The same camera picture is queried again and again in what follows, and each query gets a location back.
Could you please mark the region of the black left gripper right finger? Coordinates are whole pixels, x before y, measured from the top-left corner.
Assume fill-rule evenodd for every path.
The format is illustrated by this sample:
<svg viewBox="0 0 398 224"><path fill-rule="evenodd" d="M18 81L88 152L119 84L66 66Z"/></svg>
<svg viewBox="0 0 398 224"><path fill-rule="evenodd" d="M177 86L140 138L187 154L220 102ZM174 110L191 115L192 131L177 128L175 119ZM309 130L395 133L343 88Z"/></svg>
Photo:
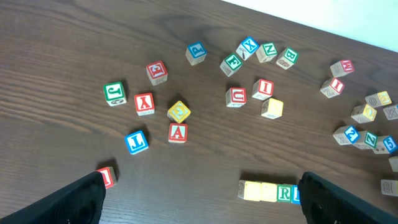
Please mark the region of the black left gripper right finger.
<svg viewBox="0 0 398 224"><path fill-rule="evenodd" d="M390 224L397 217L380 210L328 180L304 172L298 183L308 224Z"/></svg>

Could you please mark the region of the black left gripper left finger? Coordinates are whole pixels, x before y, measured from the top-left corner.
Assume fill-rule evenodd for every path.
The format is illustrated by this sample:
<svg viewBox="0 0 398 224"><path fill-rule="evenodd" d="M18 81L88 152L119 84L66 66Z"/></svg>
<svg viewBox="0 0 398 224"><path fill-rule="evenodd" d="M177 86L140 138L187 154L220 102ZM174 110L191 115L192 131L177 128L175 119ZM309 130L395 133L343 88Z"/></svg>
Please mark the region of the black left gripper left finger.
<svg viewBox="0 0 398 224"><path fill-rule="evenodd" d="M1 218L1 223L98 224L105 196L102 173L94 171L41 200Z"/></svg>

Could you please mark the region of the blue L block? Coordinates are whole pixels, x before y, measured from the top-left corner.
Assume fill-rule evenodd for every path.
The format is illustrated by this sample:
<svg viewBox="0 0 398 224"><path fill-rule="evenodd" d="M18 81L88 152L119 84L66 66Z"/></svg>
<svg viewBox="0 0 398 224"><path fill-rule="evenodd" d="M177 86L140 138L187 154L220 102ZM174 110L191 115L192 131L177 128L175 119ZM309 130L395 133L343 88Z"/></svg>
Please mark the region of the blue L block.
<svg viewBox="0 0 398 224"><path fill-rule="evenodd" d="M292 186L292 203L300 204L300 194L297 185Z"/></svg>

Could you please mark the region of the green R block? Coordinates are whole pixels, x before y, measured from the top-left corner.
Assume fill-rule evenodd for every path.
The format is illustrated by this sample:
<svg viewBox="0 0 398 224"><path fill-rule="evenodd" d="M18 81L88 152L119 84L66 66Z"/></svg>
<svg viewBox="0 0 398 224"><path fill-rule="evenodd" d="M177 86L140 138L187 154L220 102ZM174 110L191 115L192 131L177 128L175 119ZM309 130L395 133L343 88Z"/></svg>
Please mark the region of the green R block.
<svg viewBox="0 0 398 224"><path fill-rule="evenodd" d="M279 203L292 202L292 185L289 184L277 185L277 202Z"/></svg>

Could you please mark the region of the yellow o block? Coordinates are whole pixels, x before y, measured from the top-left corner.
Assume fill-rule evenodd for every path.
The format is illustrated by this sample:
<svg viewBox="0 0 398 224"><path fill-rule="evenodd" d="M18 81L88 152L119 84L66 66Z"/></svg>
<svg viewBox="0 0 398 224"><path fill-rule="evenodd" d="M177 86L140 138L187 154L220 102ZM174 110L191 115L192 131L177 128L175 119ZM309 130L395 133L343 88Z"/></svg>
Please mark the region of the yellow o block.
<svg viewBox="0 0 398 224"><path fill-rule="evenodd" d="M358 123L373 122L376 118L377 111L370 105L359 105L353 108L351 117Z"/></svg>
<svg viewBox="0 0 398 224"><path fill-rule="evenodd" d="M277 184L263 182L261 184L261 201L277 201Z"/></svg>

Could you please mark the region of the yellow C block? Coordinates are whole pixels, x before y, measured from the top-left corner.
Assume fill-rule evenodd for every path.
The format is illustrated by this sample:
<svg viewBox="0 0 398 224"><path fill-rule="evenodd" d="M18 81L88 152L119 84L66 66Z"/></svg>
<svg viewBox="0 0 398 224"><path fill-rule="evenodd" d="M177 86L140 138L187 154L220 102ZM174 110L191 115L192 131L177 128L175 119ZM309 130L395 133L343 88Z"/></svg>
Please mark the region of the yellow C block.
<svg viewBox="0 0 398 224"><path fill-rule="evenodd" d="M255 202L259 202L261 200L262 190L260 182L239 180L238 187L239 198Z"/></svg>

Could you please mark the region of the red u block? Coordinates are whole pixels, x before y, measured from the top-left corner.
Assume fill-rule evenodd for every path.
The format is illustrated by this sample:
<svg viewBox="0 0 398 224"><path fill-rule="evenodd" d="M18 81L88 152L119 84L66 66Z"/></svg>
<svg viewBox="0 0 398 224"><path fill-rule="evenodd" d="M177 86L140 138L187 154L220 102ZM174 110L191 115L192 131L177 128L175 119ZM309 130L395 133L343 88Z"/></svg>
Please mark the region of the red u block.
<svg viewBox="0 0 398 224"><path fill-rule="evenodd" d="M247 103L246 89L231 87L226 92L226 106L230 108L240 108Z"/></svg>
<svg viewBox="0 0 398 224"><path fill-rule="evenodd" d="M100 172L103 176L103 182L106 189L114 187L117 184L116 174L114 173L113 167L104 167L98 169L97 172Z"/></svg>

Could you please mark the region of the blue 2 block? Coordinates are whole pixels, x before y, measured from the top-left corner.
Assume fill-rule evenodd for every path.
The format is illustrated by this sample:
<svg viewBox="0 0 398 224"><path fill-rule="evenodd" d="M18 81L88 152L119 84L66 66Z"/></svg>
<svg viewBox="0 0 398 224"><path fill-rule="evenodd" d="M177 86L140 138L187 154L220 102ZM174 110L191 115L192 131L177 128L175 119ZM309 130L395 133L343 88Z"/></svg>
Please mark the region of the blue 2 block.
<svg viewBox="0 0 398 224"><path fill-rule="evenodd" d="M353 125L349 125L338 128L333 137L339 145L344 146L356 143L361 135Z"/></svg>

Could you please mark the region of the green Z block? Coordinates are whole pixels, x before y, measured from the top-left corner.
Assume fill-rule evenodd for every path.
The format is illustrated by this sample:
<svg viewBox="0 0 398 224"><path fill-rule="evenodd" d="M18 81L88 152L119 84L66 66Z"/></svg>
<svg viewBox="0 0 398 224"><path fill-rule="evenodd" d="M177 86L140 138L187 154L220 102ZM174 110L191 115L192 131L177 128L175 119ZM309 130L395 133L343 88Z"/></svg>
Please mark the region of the green Z block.
<svg viewBox="0 0 398 224"><path fill-rule="evenodd" d="M353 144L358 149L375 149L378 136L369 131L360 131L360 138Z"/></svg>

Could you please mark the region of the blue J block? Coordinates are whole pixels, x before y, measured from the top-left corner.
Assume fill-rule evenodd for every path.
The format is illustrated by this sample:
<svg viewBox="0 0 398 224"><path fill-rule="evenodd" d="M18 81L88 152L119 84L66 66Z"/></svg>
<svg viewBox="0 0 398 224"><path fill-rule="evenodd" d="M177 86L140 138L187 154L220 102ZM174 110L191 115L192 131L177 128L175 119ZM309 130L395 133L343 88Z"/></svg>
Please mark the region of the blue J block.
<svg viewBox="0 0 398 224"><path fill-rule="evenodd" d="M125 143L130 154L135 155L149 148L149 144L142 130L127 135Z"/></svg>

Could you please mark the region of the blue 5 block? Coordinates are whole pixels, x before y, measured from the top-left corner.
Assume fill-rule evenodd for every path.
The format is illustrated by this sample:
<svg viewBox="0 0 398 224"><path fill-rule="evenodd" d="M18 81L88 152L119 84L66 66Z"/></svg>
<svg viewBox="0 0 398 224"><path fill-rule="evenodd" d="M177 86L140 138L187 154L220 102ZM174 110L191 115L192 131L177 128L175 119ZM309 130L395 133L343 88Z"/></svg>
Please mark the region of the blue 5 block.
<svg viewBox="0 0 398 224"><path fill-rule="evenodd" d="M394 138L389 136L379 136L377 138L376 147L373 149L375 154L392 154L397 150L397 143Z"/></svg>

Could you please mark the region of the yellow S block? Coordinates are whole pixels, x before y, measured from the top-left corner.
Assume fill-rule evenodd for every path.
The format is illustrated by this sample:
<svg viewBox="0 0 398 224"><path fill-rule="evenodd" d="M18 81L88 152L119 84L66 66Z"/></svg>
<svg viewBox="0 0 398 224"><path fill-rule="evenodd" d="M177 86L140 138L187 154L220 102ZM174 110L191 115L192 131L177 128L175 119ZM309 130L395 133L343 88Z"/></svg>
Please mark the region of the yellow S block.
<svg viewBox="0 0 398 224"><path fill-rule="evenodd" d="M276 119L282 116L284 103L282 101L269 98L262 104L261 116Z"/></svg>

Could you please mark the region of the green J block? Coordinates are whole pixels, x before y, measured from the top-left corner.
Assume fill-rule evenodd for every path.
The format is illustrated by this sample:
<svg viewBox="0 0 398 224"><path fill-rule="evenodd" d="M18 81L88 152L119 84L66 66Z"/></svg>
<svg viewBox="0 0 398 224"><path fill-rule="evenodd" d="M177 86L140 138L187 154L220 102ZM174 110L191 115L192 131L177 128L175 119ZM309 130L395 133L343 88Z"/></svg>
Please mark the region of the green J block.
<svg viewBox="0 0 398 224"><path fill-rule="evenodd" d="M121 82L108 83L103 86L105 100L110 106L127 103L126 94Z"/></svg>

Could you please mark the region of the red I block right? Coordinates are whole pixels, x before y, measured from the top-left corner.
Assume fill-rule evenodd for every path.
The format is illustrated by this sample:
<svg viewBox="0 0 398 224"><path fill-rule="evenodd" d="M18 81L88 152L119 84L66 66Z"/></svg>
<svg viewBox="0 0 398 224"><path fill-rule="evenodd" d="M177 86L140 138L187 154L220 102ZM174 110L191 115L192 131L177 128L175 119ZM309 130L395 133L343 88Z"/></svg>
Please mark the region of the red I block right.
<svg viewBox="0 0 398 224"><path fill-rule="evenodd" d="M323 83L320 87L320 92L327 98L333 98L341 94L345 84L337 78L331 78Z"/></svg>

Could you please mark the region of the red i block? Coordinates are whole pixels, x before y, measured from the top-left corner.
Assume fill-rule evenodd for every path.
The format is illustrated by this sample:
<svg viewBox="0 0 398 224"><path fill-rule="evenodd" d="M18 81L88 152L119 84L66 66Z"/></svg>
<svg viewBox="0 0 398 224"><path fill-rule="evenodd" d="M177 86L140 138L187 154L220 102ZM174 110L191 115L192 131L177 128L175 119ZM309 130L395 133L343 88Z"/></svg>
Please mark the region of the red i block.
<svg viewBox="0 0 398 224"><path fill-rule="evenodd" d="M337 78L331 78L323 83L320 87L320 92L327 98L333 98L341 94L345 84Z"/></svg>
<svg viewBox="0 0 398 224"><path fill-rule="evenodd" d="M258 100L267 100L273 95L274 83L259 79L255 84L253 84L252 97Z"/></svg>

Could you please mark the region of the red X block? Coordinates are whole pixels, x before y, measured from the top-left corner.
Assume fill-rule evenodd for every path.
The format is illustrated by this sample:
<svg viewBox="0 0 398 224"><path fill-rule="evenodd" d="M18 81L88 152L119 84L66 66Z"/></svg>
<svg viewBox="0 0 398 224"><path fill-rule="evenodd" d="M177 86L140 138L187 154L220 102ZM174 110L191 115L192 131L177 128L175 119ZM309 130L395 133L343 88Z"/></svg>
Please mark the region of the red X block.
<svg viewBox="0 0 398 224"><path fill-rule="evenodd" d="M144 93L134 96L136 112L139 116L155 113L155 104L152 93Z"/></svg>

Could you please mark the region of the red A block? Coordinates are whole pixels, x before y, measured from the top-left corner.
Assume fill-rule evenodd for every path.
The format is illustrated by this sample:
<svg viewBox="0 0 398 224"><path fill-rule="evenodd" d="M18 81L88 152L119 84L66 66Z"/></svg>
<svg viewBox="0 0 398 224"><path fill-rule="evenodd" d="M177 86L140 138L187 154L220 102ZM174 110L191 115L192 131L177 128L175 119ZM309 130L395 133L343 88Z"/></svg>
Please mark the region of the red A block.
<svg viewBox="0 0 398 224"><path fill-rule="evenodd" d="M170 123L168 141L185 143L187 141L188 125L182 123Z"/></svg>

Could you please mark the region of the yellow block far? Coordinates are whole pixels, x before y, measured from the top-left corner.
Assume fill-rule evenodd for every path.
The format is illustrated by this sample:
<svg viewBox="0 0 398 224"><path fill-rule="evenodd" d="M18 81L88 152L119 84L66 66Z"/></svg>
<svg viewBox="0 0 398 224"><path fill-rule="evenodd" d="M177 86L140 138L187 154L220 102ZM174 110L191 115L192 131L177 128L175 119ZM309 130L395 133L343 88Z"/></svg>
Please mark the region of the yellow block far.
<svg viewBox="0 0 398 224"><path fill-rule="evenodd" d="M373 108L390 105L392 100L387 91L380 91L378 93L368 95L365 97L366 103Z"/></svg>

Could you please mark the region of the yellow block near A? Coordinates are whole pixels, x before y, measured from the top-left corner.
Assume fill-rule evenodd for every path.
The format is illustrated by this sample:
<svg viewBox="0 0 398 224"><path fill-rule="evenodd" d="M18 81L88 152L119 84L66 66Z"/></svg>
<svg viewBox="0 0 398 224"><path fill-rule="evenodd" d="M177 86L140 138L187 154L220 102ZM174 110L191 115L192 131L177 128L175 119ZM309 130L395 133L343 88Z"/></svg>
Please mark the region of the yellow block near A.
<svg viewBox="0 0 398 224"><path fill-rule="evenodd" d="M182 102L177 101L169 110L167 111L167 116L177 123L184 122L191 114L189 108Z"/></svg>

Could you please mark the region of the red U block upper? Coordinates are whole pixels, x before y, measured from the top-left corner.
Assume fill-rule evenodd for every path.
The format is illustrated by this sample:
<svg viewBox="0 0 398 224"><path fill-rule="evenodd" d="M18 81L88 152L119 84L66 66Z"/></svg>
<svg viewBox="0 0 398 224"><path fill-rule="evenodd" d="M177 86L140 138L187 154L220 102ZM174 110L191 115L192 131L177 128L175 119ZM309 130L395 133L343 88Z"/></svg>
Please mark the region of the red U block upper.
<svg viewBox="0 0 398 224"><path fill-rule="evenodd" d="M226 92L226 106L230 108L240 108L247 103L246 89L231 87Z"/></svg>

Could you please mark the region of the red block far right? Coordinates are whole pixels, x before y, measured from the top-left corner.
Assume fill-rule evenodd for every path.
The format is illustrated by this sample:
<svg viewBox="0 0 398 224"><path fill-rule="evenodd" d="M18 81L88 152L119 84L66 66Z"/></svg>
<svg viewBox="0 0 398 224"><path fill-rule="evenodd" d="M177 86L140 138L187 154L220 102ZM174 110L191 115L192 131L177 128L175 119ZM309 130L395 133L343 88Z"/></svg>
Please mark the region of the red block far right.
<svg viewBox="0 0 398 224"><path fill-rule="evenodd" d="M333 77L343 77L355 71L351 60L340 60L330 66Z"/></svg>

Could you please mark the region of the green B block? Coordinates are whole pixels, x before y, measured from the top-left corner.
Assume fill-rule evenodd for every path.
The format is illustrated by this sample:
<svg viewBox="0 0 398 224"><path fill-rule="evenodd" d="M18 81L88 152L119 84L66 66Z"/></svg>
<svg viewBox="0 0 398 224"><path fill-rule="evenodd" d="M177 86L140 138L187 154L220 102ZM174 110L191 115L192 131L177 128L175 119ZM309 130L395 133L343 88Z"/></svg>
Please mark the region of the green B block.
<svg viewBox="0 0 398 224"><path fill-rule="evenodd" d="M277 58L275 63L284 70L289 69L296 64L299 53L294 49L287 47Z"/></svg>

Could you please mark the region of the red E block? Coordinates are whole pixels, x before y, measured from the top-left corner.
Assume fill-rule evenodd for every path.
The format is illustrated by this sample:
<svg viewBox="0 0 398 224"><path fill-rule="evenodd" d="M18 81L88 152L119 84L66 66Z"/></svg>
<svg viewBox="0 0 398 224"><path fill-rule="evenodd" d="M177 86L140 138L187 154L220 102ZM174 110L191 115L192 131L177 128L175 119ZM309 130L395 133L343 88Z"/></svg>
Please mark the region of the red E block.
<svg viewBox="0 0 398 224"><path fill-rule="evenodd" d="M163 61L159 60L146 66L147 76L153 86L167 81L168 72Z"/></svg>

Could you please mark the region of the green N block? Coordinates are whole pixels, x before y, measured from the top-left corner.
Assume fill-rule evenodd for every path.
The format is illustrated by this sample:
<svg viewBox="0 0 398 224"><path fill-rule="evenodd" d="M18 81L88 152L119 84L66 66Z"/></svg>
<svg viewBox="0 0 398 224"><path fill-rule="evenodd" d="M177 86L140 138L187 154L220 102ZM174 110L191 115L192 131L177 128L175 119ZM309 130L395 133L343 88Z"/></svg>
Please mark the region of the green N block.
<svg viewBox="0 0 398 224"><path fill-rule="evenodd" d="M278 53L273 42L262 44L256 51L256 56L260 63L271 61L277 54Z"/></svg>

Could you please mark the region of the green F block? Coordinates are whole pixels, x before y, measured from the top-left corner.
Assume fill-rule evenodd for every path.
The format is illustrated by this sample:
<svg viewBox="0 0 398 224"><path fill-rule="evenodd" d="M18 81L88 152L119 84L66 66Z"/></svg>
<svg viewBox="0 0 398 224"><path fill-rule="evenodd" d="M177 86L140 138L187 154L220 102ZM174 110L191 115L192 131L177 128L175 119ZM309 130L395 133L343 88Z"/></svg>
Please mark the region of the green F block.
<svg viewBox="0 0 398 224"><path fill-rule="evenodd" d="M227 56L220 64L221 71L227 76L235 74L243 66L243 61L236 53Z"/></svg>

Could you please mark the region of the blue X block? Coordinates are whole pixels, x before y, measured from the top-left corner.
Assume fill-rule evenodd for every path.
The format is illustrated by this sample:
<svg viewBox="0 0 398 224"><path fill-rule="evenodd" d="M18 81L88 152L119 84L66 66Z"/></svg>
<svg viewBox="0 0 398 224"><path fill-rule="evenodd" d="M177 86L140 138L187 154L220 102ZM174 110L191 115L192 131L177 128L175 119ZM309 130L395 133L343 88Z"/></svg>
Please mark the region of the blue X block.
<svg viewBox="0 0 398 224"><path fill-rule="evenodd" d="M252 37L247 37L238 45L236 53L243 60L247 60L252 54L257 51L258 48L258 43Z"/></svg>

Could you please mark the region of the blue P block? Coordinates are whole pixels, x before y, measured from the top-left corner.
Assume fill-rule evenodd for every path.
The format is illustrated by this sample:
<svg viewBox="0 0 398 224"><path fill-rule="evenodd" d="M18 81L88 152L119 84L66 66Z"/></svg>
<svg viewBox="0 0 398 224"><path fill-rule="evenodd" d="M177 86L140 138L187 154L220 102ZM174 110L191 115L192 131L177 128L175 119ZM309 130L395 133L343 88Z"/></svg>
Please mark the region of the blue P block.
<svg viewBox="0 0 398 224"><path fill-rule="evenodd" d="M204 61L206 55L207 50L200 41L188 45L185 53L187 60L192 66Z"/></svg>

